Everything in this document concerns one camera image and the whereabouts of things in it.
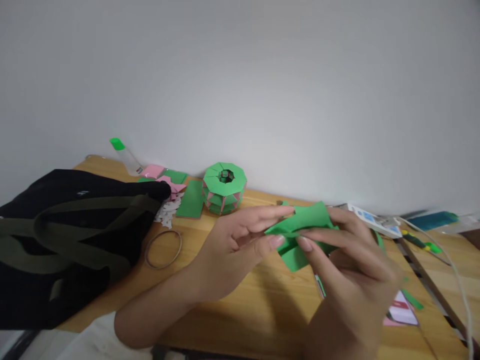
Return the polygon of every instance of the hand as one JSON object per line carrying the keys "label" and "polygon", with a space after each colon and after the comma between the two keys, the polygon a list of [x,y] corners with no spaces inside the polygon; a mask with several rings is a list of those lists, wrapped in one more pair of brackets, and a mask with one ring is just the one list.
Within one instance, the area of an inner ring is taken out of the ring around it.
{"label": "hand", "polygon": [[[379,248],[370,230],[354,213],[338,208],[329,208],[328,213],[340,230],[303,230],[297,239],[325,288],[326,298],[315,316],[321,318],[323,326],[327,325],[325,320],[337,323],[344,339],[367,345],[369,351],[365,353],[371,354],[380,341],[383,318],[400,289],[403,273]],[[327,257],[314,241],[339,249]],[[347,359],[345,348],[343,343],[338,351]],[[360,359],[358,347],[355,351],[355,358]]]}
{"label": "hand", "polygon": [[285,241],[282,236],[265,236],[264,231],[293,212],[292,206],[256,206],[220,217],[198,255],[184,269],[194,286],[195,300],[216,301],[235,290]]}

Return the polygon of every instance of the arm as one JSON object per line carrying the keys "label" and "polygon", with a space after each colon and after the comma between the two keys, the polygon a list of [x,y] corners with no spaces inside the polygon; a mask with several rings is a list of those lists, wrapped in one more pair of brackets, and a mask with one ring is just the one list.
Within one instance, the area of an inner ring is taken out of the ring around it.
{"label": "arm", "polygon": [[[371,360],[403,274],[354,213],[337,208],[328,212],[340,231],[306,230],[297,239],[326,293],[308,325],[305,358]],[[312,240],[339,249],[327,257]]]}
{"label": "arm", "polygon": [[257,206],[219,218],[190,265],[132,299],[115,316],[115,333],[135,349],[153,346],[196,304],[231,293],[285,239],[263,231],[294,211]]}

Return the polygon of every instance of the bag handle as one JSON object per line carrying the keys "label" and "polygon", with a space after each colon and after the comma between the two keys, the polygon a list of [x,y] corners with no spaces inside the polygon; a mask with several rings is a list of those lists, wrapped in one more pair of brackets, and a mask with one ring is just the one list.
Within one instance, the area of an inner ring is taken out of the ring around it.
{"label": "bag handle", "polygon": [[[37,274],[55,273],[59,269],[67,268],[72,262],[95,270],[108,266],[110,269],[110,284],[112,284],[130,270],[130,263],[122,256],[80,241],[120,229],[133,222],[145,211],[156,214],[159,207],[160,203],[158,201],[146,195],[98,197],[54,205],[39,213],[33,220],[2,219],[0,220],[0,238],[2,238],[0,241],[0,261],[15,269]],[[83,228],[42,221],[44,216],[51,214],[117,208],[127,209],[105,229]],[[58,255],[30,255],[25,252],[22,244],[10,235],[33,237],[44,248]],[[12,245],[12,240],[15,240],[18,244]],[[50,257],[49,260],[57,262],[58,265],[46,265],[47,261],[41,259],[45,256]]]}

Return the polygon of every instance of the wooden table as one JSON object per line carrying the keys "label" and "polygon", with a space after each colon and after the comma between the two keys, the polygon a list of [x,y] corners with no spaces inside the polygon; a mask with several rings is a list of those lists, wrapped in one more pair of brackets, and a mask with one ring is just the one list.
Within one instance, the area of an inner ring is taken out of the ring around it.
{"label": "wooden table", "polygon": [[[430,239],[421,232],[412,230],[406,225],[403,227],[423,242],[430,242]],[[473,316],[473,338],[476,341],[476,351],[479,351],[480,251],[458,234],[443,234],[435,230],[429,231],[428,234],[448,252],[458,269]],[[400,243],[455,326],[466,337],[467,315],[452,268],[404,239],[401,239]]]}
{"label": "wooden table", "polygon": [[[75,169],[124,182],[138,179],[130,177],[121,163],[101,157],[90,157]],[[292,205],[311,205],[310,202],[247,189],[240,207],[272,205],[278,200],[286,200]],[[144,265],[141,257],[125,279],[72,316],[59,329],[81,332],[95,318],[120,309],[138,293],[185,267],[200,250],[217,218],[206,209],[200,220],[174,218],[173,229],[182,234],[183,247],[171,266],[152,270]],[[162,230],[159,223],[154,223],[143,246]],[[150,250],[149,258],[158,260],[165,253],[171,254],[176,246],[174,241],[159,241]],[[409,279],[404,287],[425,309],[416,312],[420,327],[384,328],[378,358],[466,359],[465,347],[397,246],[387,239],[385,248],[388,256],[401,266]],[[273,253],[254,268],[232,294],[221,301],[204,303],[189,312],[159,339],[159,343],[255,359],[301,359],[304,332],[320,301],[311,269],[305,267],[292,273],[278,254]]]}

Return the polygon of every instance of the power strip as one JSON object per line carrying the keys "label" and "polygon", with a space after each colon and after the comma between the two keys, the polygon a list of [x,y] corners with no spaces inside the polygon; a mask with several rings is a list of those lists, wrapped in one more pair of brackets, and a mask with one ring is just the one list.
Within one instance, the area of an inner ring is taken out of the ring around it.
{"label": "power strip", "polygon": [[376,230],[380,234],[388,236],[392,239],[398,239],[402,237],[402,233],[397,226],[399,222],[393,217],[383,218],[376,216],[357,206],[353,206],[350,203],[345,203],[336,207],[354,212],[370,229]]}

